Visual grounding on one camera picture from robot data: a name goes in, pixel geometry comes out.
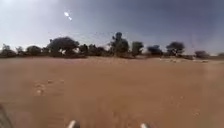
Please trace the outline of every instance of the dirt ground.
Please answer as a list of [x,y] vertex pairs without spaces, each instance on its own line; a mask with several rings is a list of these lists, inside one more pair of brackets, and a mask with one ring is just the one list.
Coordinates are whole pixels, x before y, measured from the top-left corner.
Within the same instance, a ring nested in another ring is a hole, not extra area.
[[4,59],[0,103],[15,128],[223,128],[224,63]]

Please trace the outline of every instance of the dirt road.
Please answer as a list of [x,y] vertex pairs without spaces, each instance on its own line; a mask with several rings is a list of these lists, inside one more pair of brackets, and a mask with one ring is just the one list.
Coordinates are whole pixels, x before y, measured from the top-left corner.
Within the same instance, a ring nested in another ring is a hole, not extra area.
[[223,128],[224,64],[0,60],[0,103],[15,128]]

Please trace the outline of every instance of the bush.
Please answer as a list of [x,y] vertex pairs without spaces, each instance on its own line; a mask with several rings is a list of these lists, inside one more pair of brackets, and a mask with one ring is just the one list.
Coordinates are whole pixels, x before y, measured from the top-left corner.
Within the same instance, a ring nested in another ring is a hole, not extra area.
[[207,59],[209,54],[206,51],[195,51],[195,56],[199,59]]
[[137,55],[142,54],[142,48],[144,47],[142,42],[136,41],[132,43],[132,56],[136,57]]
[[26,53],[28,56],[40,56],[41,55],[41,48],[35,45],[29,46],[26,49]]
[[151,55],[151,56],[163,55],[163,51],[160,49],[159,45],[149,46],[147,50],[148,50],[148,55]]

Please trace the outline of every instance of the lens flare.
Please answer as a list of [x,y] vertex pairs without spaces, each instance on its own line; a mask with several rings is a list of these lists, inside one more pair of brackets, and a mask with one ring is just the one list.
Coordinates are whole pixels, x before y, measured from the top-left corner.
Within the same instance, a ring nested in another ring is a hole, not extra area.
[[68,12],[64,12],[64,15],[65,15],[66,17],[69,17],[69,13],[68,13]]

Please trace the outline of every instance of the dry field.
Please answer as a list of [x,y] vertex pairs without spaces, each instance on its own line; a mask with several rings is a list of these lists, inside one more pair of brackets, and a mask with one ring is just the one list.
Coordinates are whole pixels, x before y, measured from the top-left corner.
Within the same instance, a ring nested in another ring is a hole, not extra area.
[[223,128],[224,63],[4,59],[0,103],[15,128]]

